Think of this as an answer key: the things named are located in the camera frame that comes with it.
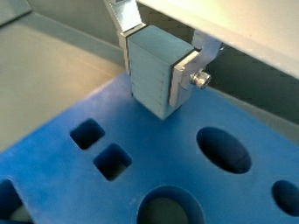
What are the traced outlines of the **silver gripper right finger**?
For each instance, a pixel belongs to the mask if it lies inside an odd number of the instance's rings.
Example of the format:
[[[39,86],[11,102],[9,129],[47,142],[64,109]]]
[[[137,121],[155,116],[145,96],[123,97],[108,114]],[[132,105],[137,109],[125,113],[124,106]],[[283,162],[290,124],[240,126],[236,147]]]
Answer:
[[[169,105],[179,108],[191,97],[192,88],[205,88],[211,75],[205,66],[219,56],[221,42],[204,32],[195,30],[191,44],[193,50],[181,58],[172,69]]]

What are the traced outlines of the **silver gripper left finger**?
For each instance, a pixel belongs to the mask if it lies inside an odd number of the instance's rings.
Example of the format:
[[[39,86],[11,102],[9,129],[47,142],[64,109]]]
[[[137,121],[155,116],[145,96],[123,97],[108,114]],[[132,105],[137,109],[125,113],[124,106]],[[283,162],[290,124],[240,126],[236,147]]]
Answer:
[[[104,4],[116,25],[119,46],[124,53],[125,71],[129,72],[127,38],[139,32],[145,24],[141,21],[136,0],[104,0]]]

